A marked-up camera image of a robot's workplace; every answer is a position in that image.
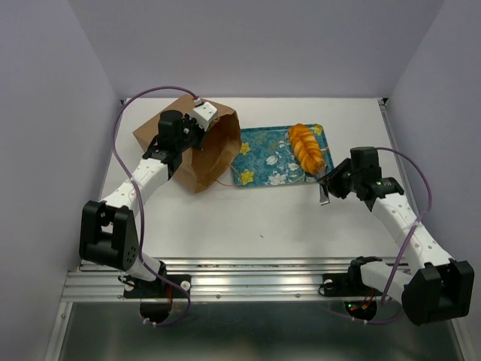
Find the metal tongs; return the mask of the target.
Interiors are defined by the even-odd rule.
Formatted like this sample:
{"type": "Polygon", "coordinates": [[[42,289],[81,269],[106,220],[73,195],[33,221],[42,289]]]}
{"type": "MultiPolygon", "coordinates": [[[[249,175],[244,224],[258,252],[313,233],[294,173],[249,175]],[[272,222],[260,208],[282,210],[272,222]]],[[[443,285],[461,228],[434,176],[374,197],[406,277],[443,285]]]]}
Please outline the metal tongs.
{"type": "Polygon", "coordinates": [[[319,185],[319,204],[321,206],[328,205],[330,203],[328,186],[322,180],[326,176],[326,167],[322,168],[316,178],[316,182],[319,185]]]}

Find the brown paper bag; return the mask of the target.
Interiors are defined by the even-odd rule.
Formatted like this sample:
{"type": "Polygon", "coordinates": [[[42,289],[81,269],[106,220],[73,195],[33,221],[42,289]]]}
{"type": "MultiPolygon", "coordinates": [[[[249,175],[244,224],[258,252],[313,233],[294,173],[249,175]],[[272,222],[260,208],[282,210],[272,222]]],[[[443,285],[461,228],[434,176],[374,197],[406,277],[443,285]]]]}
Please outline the brown paper bag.
{"type": "MultiPolygon", "coordinates": [[[[203,192],[213,185],[230,168],[234,158],[240,153],[242,143],[237,112],[229,106],[202,100],[216,107],[218,118],[211,123],[202,150],[190,148],[183,152],[182,163],[173,175],[173,179],[191,193],[203,192]]],[[[133,131],[133,136],[145,151],[153,137],[158,134],[158,121],[163,111],[176,110],[186,114],[193,108],[192,96],[181,96],[133,131]]]]}

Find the long braided fake bread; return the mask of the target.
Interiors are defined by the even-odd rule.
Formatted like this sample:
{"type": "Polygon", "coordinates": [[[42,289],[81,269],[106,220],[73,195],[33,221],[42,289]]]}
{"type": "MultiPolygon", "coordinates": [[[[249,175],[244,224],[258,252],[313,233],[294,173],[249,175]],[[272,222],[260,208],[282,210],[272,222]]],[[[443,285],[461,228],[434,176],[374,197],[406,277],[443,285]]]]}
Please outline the long braided fake bread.
{"type": "Polygon", "coordinates": [[[325,167],[325,160],[314,133],[304,124],[289,128],[289,142],[301,168],[312,175],[318,174],[325,167]]]}

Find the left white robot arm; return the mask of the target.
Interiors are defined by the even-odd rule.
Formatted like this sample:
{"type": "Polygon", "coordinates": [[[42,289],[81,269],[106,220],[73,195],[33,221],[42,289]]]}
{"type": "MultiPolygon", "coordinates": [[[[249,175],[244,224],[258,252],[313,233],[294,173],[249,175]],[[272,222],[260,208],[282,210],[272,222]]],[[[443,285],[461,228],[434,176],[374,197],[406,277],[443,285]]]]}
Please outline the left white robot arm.
{"type": "Polygon", "coordinates": [[[218,110],[205,102],[189,113],[168,110],[159,116],[158,133],[133,173],[109,196],[89,201],[82,210],[80,258],[125,272],[141,280],[150,296],[166,291],[162,262],[143,253],[135,218],[160,186],[169,181],[189,148],[200,150],[218,110]]]}

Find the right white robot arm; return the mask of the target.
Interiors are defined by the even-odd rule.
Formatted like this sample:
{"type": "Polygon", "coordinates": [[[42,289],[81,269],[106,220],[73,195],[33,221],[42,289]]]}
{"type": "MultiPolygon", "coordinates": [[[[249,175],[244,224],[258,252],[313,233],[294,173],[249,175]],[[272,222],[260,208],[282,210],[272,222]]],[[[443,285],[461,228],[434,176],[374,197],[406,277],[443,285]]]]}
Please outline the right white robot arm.
{"type": "Polygon", "coordinates": [[[320,202],[355,194],[387,229],[398,255],[393,265],[376,256],[359,256],[346,272],[324,274],[319,294],[391,299],[416,326],[467,316],[473,267],[455,260],[434,240],[422,223],[426,213],[415,214],[402,186],[383,176],[378,153],[377,147],[351,149],[348,158],[318,179],[320,202]]]}

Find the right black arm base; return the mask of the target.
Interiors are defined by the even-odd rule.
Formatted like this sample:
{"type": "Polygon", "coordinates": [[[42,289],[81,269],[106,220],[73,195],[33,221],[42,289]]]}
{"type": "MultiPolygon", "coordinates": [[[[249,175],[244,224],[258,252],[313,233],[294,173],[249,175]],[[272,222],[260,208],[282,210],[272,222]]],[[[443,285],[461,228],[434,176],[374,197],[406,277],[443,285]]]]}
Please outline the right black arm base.
{"type": "Polygon", "coordinates": [[[324,273],[318,293],[325,297],[370,296],[371,288],[364,285],[361,266],[370,262],[382,262],[375,256],[359,256],[352,260],[344,273],[324,273]]]}

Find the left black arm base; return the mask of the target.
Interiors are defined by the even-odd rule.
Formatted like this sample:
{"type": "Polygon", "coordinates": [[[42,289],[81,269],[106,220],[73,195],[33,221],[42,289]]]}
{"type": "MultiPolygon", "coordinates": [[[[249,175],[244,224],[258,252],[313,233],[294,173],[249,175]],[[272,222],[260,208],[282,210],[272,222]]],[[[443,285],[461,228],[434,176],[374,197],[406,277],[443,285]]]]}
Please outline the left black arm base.
{"type": "MultiPolygon", "coordinates": [[[[161,262],[160,274],[190,293],[191,275],[171,274],[163,262],[161,262]]],[[[120,275],[117,280],[124,286],[123,297],[125,299],[187,299],[180,290],[160,281],[158,278],[150,282],[133,278],[131,275],[120,275]]]]}

